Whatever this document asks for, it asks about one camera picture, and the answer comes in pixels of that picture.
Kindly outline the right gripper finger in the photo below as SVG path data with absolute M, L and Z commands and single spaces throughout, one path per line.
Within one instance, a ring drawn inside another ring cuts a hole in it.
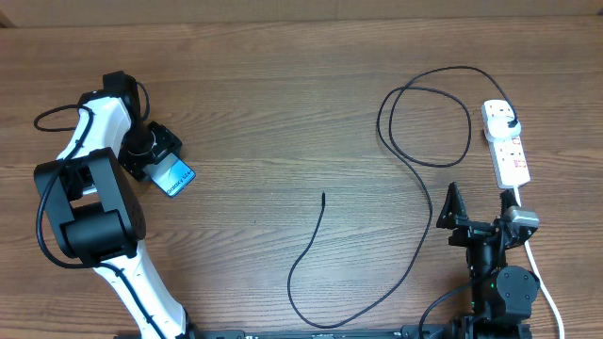
M 500 216 L 509 218 L 519 207 L 515 194 L 512 189 L 505 189 L 499 194 L 500 197 Z
M 447 196 L 436 222 L 440 229 L 454 230 L 468 225 L 468 214 L 458 184 L 452 182 L 448 185 Z

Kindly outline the Samsung Galaxy smartphone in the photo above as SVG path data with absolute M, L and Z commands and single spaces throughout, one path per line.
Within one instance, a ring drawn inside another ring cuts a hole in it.
M 195 171 L 174 153 L 159 164 L 143 169 L 150 179 L 170 198 L 177 196 L 195 177 Z

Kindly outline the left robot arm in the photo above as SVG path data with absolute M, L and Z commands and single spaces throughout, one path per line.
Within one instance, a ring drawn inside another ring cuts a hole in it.
M 121 299 L 141 338 L 197 338 L 186 309 L 162 282 L 146 248 L 146 221 L 128 180 L 178 195 L 196 176 L 180 159 L 181 140 L 149 121 L 149 95 L 118 71 L 73 109 L 78 124 L 52 162 L 38 165 L 36 237 L 56 266 L 93 269 Z

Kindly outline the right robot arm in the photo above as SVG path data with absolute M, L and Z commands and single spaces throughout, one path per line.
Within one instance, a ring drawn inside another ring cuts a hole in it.
M 448 193 L 436 226 L 452 231 L 448 243 L 465 249 L 471 312 L 454 317 L 444 338 L 530 338 L 531 316 L 541 283 L 536 274 L 507 264 L 506 251 L 522 247 L 536 233 L 540 219 L 521 207 L 513 192 L 500 194 L 501 215 L 491 222 L 472 221 L 458 185 Z

